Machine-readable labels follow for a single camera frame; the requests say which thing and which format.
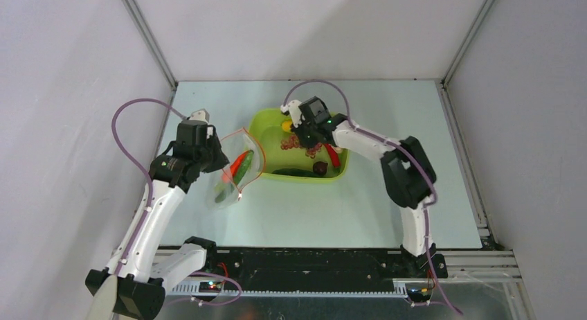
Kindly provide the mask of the red grape bunch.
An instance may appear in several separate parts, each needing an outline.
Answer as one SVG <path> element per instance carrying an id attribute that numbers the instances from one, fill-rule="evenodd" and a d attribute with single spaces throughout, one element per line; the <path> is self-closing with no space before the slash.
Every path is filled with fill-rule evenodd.
<path id="1" fill-rule="evenodd" d="M 305 153 L 305 156 L 309 157 L 311 159 L 316 158 L 316 155 L 322 150 L 322 146 L 323 146 L 322 143 L 318 143 L 312 148 L 304 147 L 300 143 L 300 140 L 298 139 L 298 137 L 296 135 L 291 135 L 291 136 L 287 137 L 286 139 L 281 140 L 281 142 L 280 142 L 280 149 L 281 150 L 293 150 L 293 149 L 303 150 Z"/>

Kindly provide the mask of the red chili pepper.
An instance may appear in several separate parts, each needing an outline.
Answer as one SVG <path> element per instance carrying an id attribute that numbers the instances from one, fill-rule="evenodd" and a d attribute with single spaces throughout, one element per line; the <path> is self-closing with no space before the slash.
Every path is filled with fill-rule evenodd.
<path id="1" fill-rule="evenodd" d="M 327 150 L 333 169 L 339 170 L 341 167 L 341 162 L 338 156 L 338 152 L 329 143 L 325 143 L 323 146 Z"/>

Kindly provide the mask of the orange carrot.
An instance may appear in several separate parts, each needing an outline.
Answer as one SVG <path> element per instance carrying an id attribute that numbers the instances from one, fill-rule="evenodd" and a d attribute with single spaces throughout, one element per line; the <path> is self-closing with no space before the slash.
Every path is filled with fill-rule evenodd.
<path id="1" fill-rule="evenodd" d="M 236 175 L 239 167 L 241 166 L 241 164 L 243 163 L 244 159 L 246 158 L 247 154 L 250 152 L 250 150 L 247 150 L 243 153 L 241 153 L 236 160 L 234 160 L 234 162 L 232 162 L 231 166 L 230 166 L 230 172 L 224 172 L 222 175 L 222 181 L 224 183 L 228 183 L 230 180 L 233 179 L 233 177 Z"/>

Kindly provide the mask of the clear zip bag orange zipper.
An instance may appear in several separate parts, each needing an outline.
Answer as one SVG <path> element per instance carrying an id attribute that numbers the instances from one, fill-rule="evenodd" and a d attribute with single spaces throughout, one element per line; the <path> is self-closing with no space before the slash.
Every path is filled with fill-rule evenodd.
<path id="1" fill-rule="evenodd" d="M 211 174 L 206 200 L 212 210 L 239 202 L 244 189 L 260 177 L 266 165 L 260 142 L 244 128 L 225 136 L 220 144 L 228 165 Z"/>

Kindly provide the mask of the long green cucumber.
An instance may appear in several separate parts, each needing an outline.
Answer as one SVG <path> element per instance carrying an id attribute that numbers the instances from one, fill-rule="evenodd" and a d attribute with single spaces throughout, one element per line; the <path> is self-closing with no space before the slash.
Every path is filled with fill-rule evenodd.
<path id="1" fill-rule="evenodd" d="M 254 154 L 255 154 L 255 152 L 253 150 L 250 150 L 250 152 L 247 154 L 246 158 L 244 159 L 243 163 L 239 167 L 236 175 L 228 183 L 224 183 L 222 181 L 222 177 L 221 177 L 221 180 L 217 183 L 217 185 L 215 186 L 215 189 L 214 189 L 214 191 L 216 193 L 216 196 L 214 198 L 215 203 L 220 203 L 220 202 L 224 201 L 235 190 L 235 187 L 239 186 L 239 184 L 242 182 L 244 176 L 247 174 L 247 172 L 251 168 Z"/>

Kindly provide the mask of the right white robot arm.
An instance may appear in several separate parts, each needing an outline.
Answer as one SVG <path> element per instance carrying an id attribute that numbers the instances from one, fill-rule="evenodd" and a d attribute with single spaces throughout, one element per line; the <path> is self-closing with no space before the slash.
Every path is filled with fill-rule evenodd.
<path id="1" fill-rule="evenodd" d="M 291 118 L 290 129 L 303 147 L 329 144 L 380 164 L 386 192 L 400 208 L 401 247 L 407 252 L 402 259 L 404 271 L 412 277 L 427 272 L 431 262 L 425 253 L 432 242 L 424 209 L 435 203 L 437 177 L 419 140 L 413 136 L 397 140 L 371 132 L 345 114 L 330 114 L 318 97 L 292 100 L 280 111 Z"/>

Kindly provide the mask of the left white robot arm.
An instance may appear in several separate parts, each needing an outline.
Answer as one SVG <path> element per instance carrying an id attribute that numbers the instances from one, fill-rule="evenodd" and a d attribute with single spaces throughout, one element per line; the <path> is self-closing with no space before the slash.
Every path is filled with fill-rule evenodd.
<path id="1" fill-rule="evenodd" d="M 213 125 L 184 120 L 170 143 L 172 154 L 155 158 L 147 174 L 146 190 L 118 250 L 102 270 L 92 269 L 85 284 L 93 295 L 88 319 L 110 319 L 113 314 L 132 319 L 154 319 L 166 295 L 191 273 L 214 274 L 219 258 L 215 242 L 198 237 L 155 265 L 154 257 L 170 218 L 201 173 L 221 170 L 228 158 Z"/>

